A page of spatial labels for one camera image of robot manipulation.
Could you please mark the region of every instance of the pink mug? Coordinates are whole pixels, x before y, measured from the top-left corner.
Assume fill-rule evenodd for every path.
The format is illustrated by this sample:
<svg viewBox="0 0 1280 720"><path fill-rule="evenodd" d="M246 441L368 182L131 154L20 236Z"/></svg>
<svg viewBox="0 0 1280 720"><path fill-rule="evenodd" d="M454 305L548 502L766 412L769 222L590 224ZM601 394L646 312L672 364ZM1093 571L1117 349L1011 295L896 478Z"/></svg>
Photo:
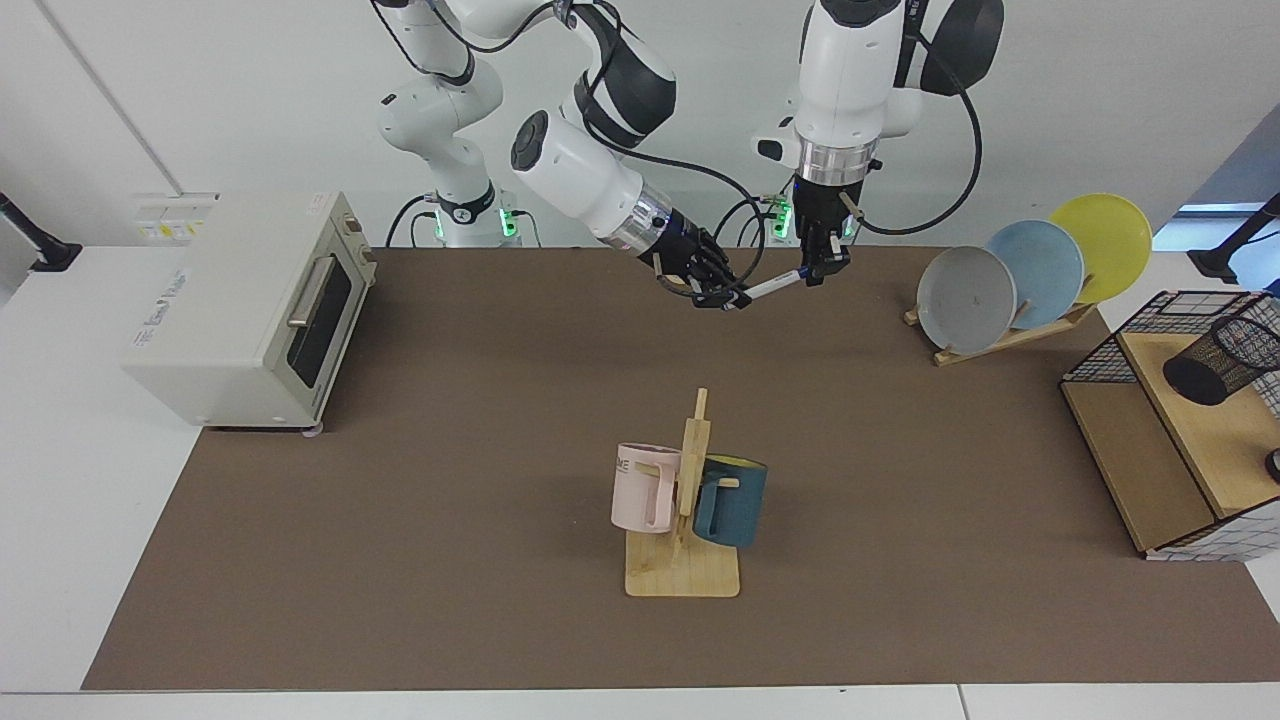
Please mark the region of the pink mug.
<svg viewBox="0 0 1280 720"><path fill-rule="evenodd" d="M671 530L678 471L678 450L637 442L620 445L613 474L613 524L632 533Z"/></svg>

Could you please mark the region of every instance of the yellow plate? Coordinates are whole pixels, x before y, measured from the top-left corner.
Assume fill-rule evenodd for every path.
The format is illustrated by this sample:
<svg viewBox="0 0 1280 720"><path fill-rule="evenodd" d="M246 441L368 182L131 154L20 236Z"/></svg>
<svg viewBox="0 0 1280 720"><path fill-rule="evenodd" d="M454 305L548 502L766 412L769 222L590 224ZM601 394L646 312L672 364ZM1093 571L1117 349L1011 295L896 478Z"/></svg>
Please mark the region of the yellow plate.
<svg viewBox="0 0 1280 720"><path fill-rule="evenodd" d="M1092 279L1079 302L1102 302L1129 290L1151 260L1151 223L1137 205L1119 195L1083 195L1062 205L1050 222L1071 233L1084 272Z"/></svg>

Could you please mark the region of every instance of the wooden mug rack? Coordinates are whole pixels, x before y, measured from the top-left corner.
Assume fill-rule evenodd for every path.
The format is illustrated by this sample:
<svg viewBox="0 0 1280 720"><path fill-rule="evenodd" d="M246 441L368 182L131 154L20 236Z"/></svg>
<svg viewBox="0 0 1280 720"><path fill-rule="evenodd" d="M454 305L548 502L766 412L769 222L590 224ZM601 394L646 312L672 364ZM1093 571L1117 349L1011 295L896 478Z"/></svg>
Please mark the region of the wooden mug rack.
<svg viewBox="0 0 1280 720"><path fill-rule="evenodd" d="M694 534L694 510L710 438L707 388L699 388L694 416L685 420L672 529L660 534L627 533L628 596L737 597L741 589L737 548L710 543ZM721 483L732 486L736 480L724 479Z"/></svg>

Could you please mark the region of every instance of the oven door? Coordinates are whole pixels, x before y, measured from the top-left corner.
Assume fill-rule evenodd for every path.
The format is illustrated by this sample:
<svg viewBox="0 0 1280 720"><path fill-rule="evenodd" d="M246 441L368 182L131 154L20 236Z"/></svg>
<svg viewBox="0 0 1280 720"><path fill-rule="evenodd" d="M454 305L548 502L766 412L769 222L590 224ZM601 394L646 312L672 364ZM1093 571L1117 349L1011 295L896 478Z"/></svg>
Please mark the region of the oven door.
<svg viewBox="0 0 1280 720"><path fill-rule="evenodd" d="M330 227L287 315L283 356L275 368L280 380L311 409L316 420L366 291L351 251Z"/></svg>

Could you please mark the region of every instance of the mug handle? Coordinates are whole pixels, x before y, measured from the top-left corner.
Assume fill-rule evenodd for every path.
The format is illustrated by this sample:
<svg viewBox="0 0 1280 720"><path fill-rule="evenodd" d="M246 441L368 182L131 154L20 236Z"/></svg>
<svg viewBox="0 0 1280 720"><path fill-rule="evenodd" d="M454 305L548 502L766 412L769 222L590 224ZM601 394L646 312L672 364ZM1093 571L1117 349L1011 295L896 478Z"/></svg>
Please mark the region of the mug handle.
<svg viewBox="0 0 1280 720"><path fill-rule="evenodd" d="M721 486L736 488L741 487L741 483L737 478L730 477L730 473L724 470L707 470L703 473L703 489L698 502L710 505L710 510L708 511L710 518L703 530L707 533L707 538L712 541L719 536L716 532L716 500L719 497Z"/></svg>
<svg viewBox="0 0 1280 720"><path fill-rule="evenodd" d="M658 482L653 484L649 496L649 510L644 519L650 530L658 529L658 518L671 518L675 510L676 469L671 465L650 465L658 468Z"/></svg>

